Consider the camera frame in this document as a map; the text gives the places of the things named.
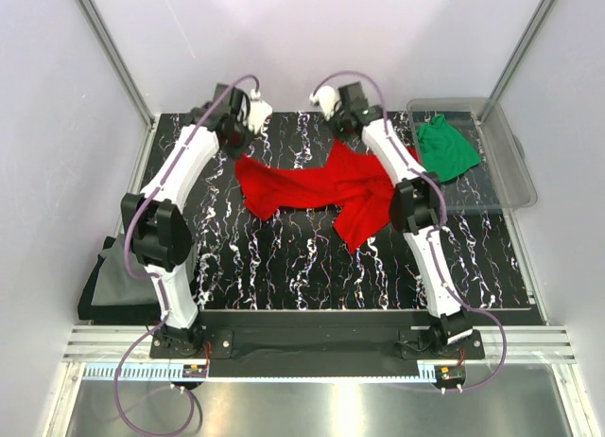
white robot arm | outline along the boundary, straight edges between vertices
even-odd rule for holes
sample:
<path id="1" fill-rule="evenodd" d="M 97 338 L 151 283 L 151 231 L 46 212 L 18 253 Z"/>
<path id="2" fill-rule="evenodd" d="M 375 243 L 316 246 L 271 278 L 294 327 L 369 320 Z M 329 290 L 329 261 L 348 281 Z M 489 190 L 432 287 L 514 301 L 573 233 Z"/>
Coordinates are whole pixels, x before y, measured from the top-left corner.
<path id="1" fill-rule="evenodd" d="M 393 226 L 404 232 L 423 278 L 428 313 L 436 319 L 431 340 L 444 346 L 470 336 L 468 323 L 453 285 L 438 226 L 439 200 L 424 180 L 426 170 L 409 154 L 385 120 L 380 106 L 368 105 L 361 84 L 323 86 L 311 96 L 336 137 L 354 132 L 376 155 L 394 187 L 390 216 Z"/>
<path id="2" fill-rule="evenodd" d="M 225 89 L 217 85 L 214 100 Z M 137 209 L 151 199 L 136 222 L 131 250 L 150 273 L 162 315 L 167 315 L 166 336 L 183 348 L 196 345 L 190 329 L 199 313 L 185 269 L 185 260 L 194 248 L 182 217 L 185 202 L 199 174 L 218 151 L 223 149 L 228 156 L 239 158 L 272 112 L 258 93 L 252 92 L 249 98 L 233 89 L 194 135 L 197 122 L 209 107 L 206 103 L 186 116 L 179 139 L 160 171 L 141 194 L 127 194 L 121 205 L 124 227 L 129 227 Z"/>

marble pattern tablecloth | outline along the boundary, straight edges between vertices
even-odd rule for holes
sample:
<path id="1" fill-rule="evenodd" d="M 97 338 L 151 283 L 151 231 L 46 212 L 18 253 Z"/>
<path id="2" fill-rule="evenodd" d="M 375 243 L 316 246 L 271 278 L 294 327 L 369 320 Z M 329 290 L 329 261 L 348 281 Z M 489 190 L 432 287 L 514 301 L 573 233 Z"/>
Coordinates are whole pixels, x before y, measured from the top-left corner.
<path id="1" fill-rule="evenodd" d="M 406 113 L 390 115 L 409 145 Z M 163 114 L 143 183 L 157 173 L 183 117 Z M 249 149 L 269 166 L 323 166 L 332 136 L 317 113 L 274 114 Z M 355 140 L 355 151 L 367 151 Z M 481 166 L 458 180 L 461 199 L 480 200 Z M 281 209 L 271 220 L 243 205 L 233 161 L 222 152 L 203 170 L 184 209 L 199 250 L 197 300 L 207 309 L 409 309 L 423 306 L 412 251 L 390 226 L 350 255 L 332 224 L 338 209 Z M 504 218 L 487 211 L 450 215 L 441 242 L 452 277 L 472 306 L 527 307 Z"/>

transparent tray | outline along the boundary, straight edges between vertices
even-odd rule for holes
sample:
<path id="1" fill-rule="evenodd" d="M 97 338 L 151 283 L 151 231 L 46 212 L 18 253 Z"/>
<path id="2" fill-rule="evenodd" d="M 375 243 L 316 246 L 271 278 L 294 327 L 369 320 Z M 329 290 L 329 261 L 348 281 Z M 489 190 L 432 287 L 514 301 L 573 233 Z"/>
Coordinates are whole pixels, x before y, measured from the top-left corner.
<path id="1" fill-rule="evenodd" d="M 487 98 L 413 99 L 407 104 L 407 113 L 421 160 L 418 129 L 436 114 L 444 114 L 481 157 L 478 166 L 442 184 L 448 211 L 497 211 L 536 203 L 523 149 L 499 104 Z"/>

gray wall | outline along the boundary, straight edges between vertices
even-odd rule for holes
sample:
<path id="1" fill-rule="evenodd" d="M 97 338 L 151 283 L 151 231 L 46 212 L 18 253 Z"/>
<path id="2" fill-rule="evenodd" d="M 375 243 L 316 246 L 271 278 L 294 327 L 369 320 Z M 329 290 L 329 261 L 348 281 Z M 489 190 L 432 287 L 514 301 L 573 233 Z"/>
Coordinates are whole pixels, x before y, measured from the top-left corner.
<path id="1" fill-rule="evenodd" d="M 0 7 L 0 433 L 26 437 L 144 127 L 74 0 Z"/>
<path id="2" fill-rule="evenodd" d="M 175 112 L 249 72 L 278 111 L 307 110 L 324 76 L 351 68 L 390 109 L 487 96 L 539 0 L 95 2 L 151 110 Z"/>
<path id="3" fill-rule="evenodd" d="M 605 427 L 605 11 L 560 0 L 503 100 L 538 190 L 519 212 L 550 318 L 565 324 Z"/>

folded green cloth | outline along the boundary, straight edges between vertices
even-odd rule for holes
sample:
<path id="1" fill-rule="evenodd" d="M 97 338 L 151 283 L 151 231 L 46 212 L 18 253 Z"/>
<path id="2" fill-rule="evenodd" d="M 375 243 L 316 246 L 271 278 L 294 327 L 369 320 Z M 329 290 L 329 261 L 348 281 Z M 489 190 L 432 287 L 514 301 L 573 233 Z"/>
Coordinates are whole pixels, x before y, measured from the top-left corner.
<path id="1" fill-rule="evenodd" d="M 420 126 L 418 142 L 424 168 L 437 172 L 441 182 L 455 179 L 481 162 L 473 146 L 445 121 L 443 114 Z"/>

